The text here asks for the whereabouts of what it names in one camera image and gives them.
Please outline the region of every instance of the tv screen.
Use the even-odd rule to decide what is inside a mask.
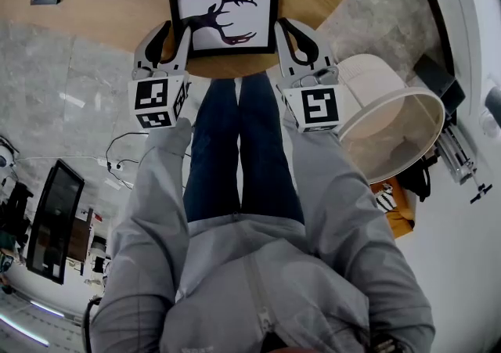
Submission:
[[[45,182],[33,221],[27,268],[59,284],[64,282],[71,228],[84,183],[58,160]]]

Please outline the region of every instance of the tile floor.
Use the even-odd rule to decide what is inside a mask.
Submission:
[[[413,64],[424,52],[440,58],[440,42],[427,0],[344,0],[319,28],[337,60],[368,52],[385,59],[406,81],[415,81]],[[103,157],[110,141],[137,131],[128,113],[127,83],[132,54],[83,38],[44,28],[0,20],[0,135],[20,150],[21,157]],[[279,76],[278,67],[269,71]],[[194,120],[209,85],[194,77],[182,116]],[[127,136],[110,151],[114,160],[138,160],[144,136]],[[290,156],[290,141],[284,140]],[[117,218],[130,193],[107,185],[109,178],[94,158],[64,158],[83,178],[81,207],[94,207],[104,218],[98,233]],[[38,198],[55,158],[19,160],[16,172]],[[136,165],[126,163],[117,174],[134,182]],[[189,158],[185,160],[186,183]],[[3,192],[8,195],[10,184]]]

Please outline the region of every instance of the antler drawing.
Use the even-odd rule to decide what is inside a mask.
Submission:
[[[219,15],[222,15],[223,13],[229,13],[229,11],[223,11],[222,9],[225,4],[228,4],[230,2],[235,2],[237,6],[245,3],[258,6],[258,4],[254,2],[254,0],[221,0],[221,6],[219,6],[218,9],[216,9],[216,4],[213,4],[209,7],[206,14],[199,16],[189,16],[183,19],[183,27],[186,27],[186,25],[189,24],[193,33],[198,29],[201,29],[202,27],[212,27],[219,32],[221,39],[228,45],[247,43],[253,38],[253,36],[256,35],[255,32],[253,33],[250,31],[249,33],[241,34],[240,36],[227,36],[222,29],[223,27],[232,26],[233,23],[219,24],[216,20]]]

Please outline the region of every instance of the power strip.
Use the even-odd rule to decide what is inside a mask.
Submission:
[[[104,157],[99,157],[99,158],[97,159],[97,163],[98,163],[101,167],[108,168],[108,162],[110,162],[110,164],[111,164],[111,169],[113,169],[114,171],[123,171],[123,170],[124,170],[124,164],[125,164],[125,163],[121,163],[121,164],[120,164],[120,167],[119,167],[119,168],[117,168],[118,161],[115,161],[115,160],[106,161],[106,158],[104,158]]]

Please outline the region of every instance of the dark blue pants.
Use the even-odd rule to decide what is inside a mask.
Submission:
[[[237,139],[243,169],[243,201],[236,188]],[[266,74],[242,81],[212,81],[198,112],[191,171],[184,194],[188,222],[240,212],[304,223],[283,152],[279,109]]]

